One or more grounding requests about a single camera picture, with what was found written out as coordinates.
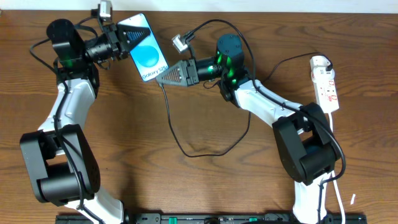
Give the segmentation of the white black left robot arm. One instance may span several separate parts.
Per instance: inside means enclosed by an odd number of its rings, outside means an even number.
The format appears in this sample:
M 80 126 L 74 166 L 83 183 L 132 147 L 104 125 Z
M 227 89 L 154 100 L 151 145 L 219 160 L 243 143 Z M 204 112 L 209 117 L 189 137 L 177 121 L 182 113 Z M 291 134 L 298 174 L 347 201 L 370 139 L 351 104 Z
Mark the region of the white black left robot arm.
M 93 223 L 134 223 L 122 201 L 101 185 L 100 169 L 83 133 L 100 87 L 98 70 L 109 60 L 125 59 L 150 35 L 147 27 L 108 24 L 90 40 L 84 23 L 51 22 L 47 40 L 57 54 L 51 71 L 58 95 L 38 130 L 20 140 L 22 156 L 36 199 L 72 208 Z

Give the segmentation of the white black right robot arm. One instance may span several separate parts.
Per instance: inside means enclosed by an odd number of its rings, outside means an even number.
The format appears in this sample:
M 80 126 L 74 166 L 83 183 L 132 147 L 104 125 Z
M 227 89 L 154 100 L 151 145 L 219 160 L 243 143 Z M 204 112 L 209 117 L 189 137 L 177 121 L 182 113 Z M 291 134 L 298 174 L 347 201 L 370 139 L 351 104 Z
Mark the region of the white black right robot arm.
M 160 86 L 193 86 L 214 79 L 225 101 L 272 128 L 280 161 L 294 180 L 295 219 L 325 223 L 325 187 L 337 179 L 335 163 L 344 155 L 320 105 L 294 103 L 264 87 L 244 66 L 241 38 L 234 34 L 218 39 L 215 56 L 181 60 L 156 81 Z

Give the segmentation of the blue Galaxy smartphone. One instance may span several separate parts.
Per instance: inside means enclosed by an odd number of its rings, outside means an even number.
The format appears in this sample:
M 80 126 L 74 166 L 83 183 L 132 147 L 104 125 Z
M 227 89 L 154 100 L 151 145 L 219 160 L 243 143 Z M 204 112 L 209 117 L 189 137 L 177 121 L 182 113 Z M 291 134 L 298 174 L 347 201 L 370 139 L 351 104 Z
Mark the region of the blue Galaxy smartphone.
M 150 34 L 130 51 L 142 80 L 148 82 L 169 68 L 152 28 L 143 13 L 118 22 L 118 25 L 149 28 Z

